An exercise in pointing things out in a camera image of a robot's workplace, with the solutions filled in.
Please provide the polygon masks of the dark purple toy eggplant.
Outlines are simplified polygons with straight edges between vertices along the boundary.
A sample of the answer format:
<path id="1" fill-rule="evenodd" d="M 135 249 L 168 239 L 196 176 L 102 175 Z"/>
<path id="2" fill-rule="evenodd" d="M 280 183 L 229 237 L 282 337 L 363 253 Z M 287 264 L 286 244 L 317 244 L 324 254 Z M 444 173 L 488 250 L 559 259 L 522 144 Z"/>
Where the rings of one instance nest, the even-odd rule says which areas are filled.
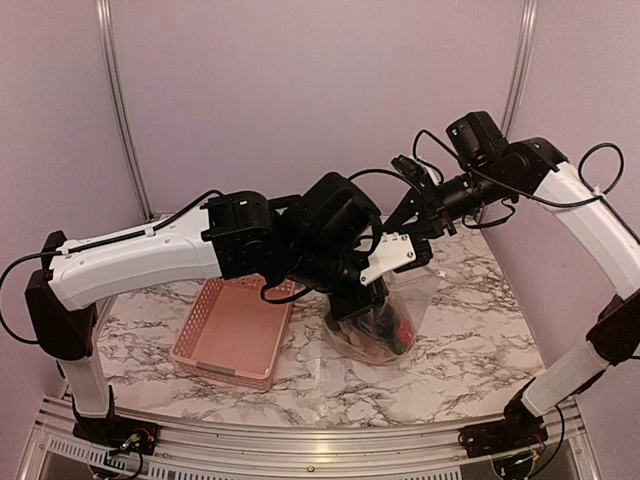
<path id="1" fill-rule="evenodd" d="M 400 325 L 399 316 L 391 305 L 372 308 L 353 320 L 356 329 L 370 338 L 390 342 Z"/>

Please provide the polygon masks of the clear zip top bag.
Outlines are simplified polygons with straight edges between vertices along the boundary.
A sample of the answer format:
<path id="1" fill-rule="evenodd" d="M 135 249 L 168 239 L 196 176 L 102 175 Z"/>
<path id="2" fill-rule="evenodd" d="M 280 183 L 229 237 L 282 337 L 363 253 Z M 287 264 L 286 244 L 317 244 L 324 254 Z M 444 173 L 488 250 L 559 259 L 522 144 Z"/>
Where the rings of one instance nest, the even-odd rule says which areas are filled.
<path id="1" fill-rule="evenodd" d="M 369 365 L 396 364 L 416 343 L 441 282 L 428 267 L 389 272 L 351 297 L 325 297 L 323 337 L 341 355 Z"/>

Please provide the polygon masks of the red lychee fruit bunch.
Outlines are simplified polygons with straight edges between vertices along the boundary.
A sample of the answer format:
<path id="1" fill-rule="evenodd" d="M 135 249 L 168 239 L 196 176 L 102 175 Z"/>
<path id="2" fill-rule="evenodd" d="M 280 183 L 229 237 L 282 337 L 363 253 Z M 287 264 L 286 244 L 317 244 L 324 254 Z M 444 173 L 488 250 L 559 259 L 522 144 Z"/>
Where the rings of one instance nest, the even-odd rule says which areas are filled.
<path id="1" fill-rule="evenodd" d="M 367 354 L 371 347 L 369 338 L 351 324 L 339 324 L 332 338 L 336 346 L 347 354 Z"/>

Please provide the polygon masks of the pink perforated plastic basket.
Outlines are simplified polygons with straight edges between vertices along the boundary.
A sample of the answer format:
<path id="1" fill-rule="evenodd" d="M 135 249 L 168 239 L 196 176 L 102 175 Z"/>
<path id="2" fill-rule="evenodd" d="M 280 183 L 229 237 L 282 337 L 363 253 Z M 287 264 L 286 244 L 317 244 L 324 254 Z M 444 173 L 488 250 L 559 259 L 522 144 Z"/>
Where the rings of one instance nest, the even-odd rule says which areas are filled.
<path id="1" fill-rule="evenodd" d="M 260 298 L 262 277 L 204 282 L 176 340 L 171 359 L 191 375 L 268 391 L 292 305 Z"/>

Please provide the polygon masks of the red toy tomato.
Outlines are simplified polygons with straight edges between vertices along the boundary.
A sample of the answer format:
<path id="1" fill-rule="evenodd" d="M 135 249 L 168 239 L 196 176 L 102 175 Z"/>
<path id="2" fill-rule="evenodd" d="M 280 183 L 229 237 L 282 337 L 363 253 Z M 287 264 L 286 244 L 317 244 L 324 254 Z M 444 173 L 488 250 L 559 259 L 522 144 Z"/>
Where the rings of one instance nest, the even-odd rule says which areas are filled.
<path id="1" fill-rule="evenodd" d="M 412 342 L 415 337 L 413 323 L 411 321 L 403 320 L 396 330 L 396 334 L 403 342 Z"/>

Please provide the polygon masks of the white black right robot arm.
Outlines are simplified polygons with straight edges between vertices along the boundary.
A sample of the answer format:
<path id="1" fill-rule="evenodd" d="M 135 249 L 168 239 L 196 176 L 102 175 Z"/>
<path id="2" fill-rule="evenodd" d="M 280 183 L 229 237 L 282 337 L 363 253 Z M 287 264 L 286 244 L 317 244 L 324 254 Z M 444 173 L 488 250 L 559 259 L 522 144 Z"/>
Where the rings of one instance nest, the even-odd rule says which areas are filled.
<path id="1" fill-rule="evenodd" d="M 580 166 L 550 141 L 510 142 L 486 111 L 471 112 L 446 129 L 446 151 L 462 172 L 435 183 L 425 161 L 399 155 L 391 162 L 410 191 L 387 226 L 428 241 L 455 234 L 456 220 L 495 202 L 534 201 L 553 215 L 608 278 L 614 297 L 585 340 L 526 384 L 506 405 L 495 438 L 515 448 L 544 414 L 578 394 L 604 372 L 630 360 L 639 346 L 639 237 L 590 185 Z"/>

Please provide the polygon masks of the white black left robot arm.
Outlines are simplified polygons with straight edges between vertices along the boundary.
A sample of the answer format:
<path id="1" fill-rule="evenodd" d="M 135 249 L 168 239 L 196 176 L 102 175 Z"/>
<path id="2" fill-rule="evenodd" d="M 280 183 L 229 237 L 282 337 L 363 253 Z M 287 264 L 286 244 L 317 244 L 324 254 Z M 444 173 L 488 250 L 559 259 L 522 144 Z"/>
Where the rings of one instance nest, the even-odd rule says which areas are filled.
<path id="1" fill-rule="evenodd" d="M 172 216 L 88 240 L 51 233 L 34 254 L 25 289 L 34 344 L 68 382 L 77 423 L 106 445 L 126 423 L 95 350 L 97 305 L 108 297 L 183 280 L 260 275 L 305 292 L 361 291 L 370 249 L 382 240 L 380 212 L 350 179 L 331 172 L 306 193 L 268 199 L 255 191 L 210 190 Z"/>

